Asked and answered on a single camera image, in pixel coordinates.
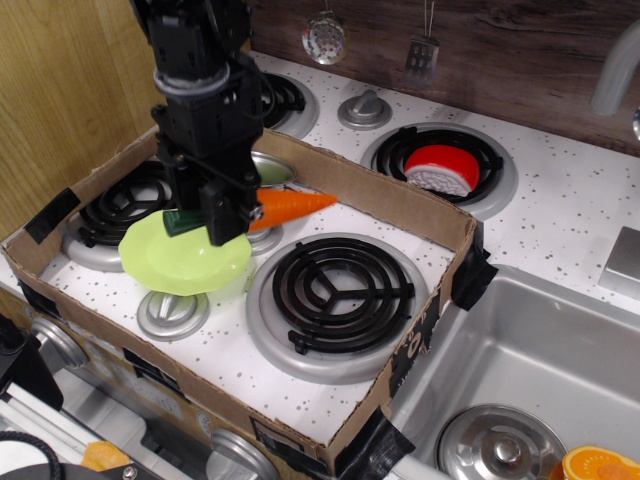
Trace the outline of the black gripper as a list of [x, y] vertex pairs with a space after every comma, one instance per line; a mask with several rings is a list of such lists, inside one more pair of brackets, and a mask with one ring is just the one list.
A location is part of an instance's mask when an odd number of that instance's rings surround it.
[[212, 245], [248, 232], [259, 218], [251, 149], [263, 133], [263, 75], [254, 64], [224, 64], [189, 78], [153, 72], [166, 103], [152, 109], [176, 205], [201, 209]]

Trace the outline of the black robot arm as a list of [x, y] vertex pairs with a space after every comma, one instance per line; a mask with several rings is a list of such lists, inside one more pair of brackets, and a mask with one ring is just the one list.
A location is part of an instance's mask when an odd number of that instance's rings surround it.
[[198, 211], [211, 244], [248, 232], [261, 211], [251, 151], [263, 134], [264, 76], [243, 52], [251, 35], [242, 1], [134, 1], [165, 97], [151, 110], [157, 156], [178, 209]]

